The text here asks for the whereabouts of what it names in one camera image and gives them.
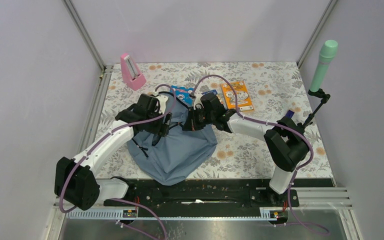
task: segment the black stand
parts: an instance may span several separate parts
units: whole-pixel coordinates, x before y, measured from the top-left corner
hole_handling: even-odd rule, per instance
[[[327,103],[328,100],[331,98],[330,94],[326,94],[323,89],[319,88],[318,91],[310,91],[308,90],[308,95],[317,97],[320,100],[320,104],[317,106],[317,108],[314,110],[313,113],[308,115],[307,119],[305,120],[304,124],[302,124],[302,127],[305,129],[308,125],[312,124],[311,122],[316,115],[317,111],[322,107],[323,104]]]

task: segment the gray leaf pattern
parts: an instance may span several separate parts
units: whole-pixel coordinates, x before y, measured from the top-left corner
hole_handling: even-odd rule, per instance
[[[138,63],[147,82],[138,91],[128,88],[122,79],[120,64],[115,64],[105,103],[100,116],[97,136],[108,128],[118,112],[139,99],[141,93],[154,91],[159,84],[193,88],[199,79],[217,74],[231,82],[245,81],[254,112],[250,117],[275,122],[288,110],[295,112],[293,120],[303,122],[311,113],[310,103],[295,62],[188,62],[188,63]],[[216,89],[223,98],[216,77],[204,80],[200,92]],[[275,170],[267,145],[255,138],[222,132],[213,127],[218,145],[214,154],[202,163],[188,179],[211,178],[270,178]],[[314,160],[298,172],[298,178],[331,178],[332,171],[316,124],[306,128],[305,136],[314,149]],[[124,145],[104,164],[98,178],[122,176],[149,179],[130,156]]]

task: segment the pink metronome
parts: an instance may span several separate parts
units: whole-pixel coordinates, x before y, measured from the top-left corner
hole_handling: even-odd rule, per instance
[[[123,82],[125,82],[129,88],[136,91],[147,82],[145,76],[139,70],[138,65],[136,65],[129,54],[125,53],[121,55],[120,64]]]

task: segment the gray floor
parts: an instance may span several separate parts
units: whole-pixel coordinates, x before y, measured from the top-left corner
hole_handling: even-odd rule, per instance
[[[329,237],[311,233],[301,225],[272,227],[260,221],[208,221],[190,220],[165,221],[170,240],[261,240],[261,239],[306,239],[341,240],[347,239],[341,218],[335,210],[296,211],[302,221],[314,222],[327,227]],[[290,217],[289,223],[295,222]],[[163,238],[157,221],[137,220],[131,226],[156,237]],[[112,220],[66,219],[62,226],[60,240],[148,240],[147,236],[130,229],[120,228]]]

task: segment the microphone head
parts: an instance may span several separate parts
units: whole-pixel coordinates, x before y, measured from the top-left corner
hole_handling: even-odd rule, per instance
[[[322,63],[330,63],[338,52],[338,42],[335,40],[327,40],[324,42],[318,55],[318,60]]]

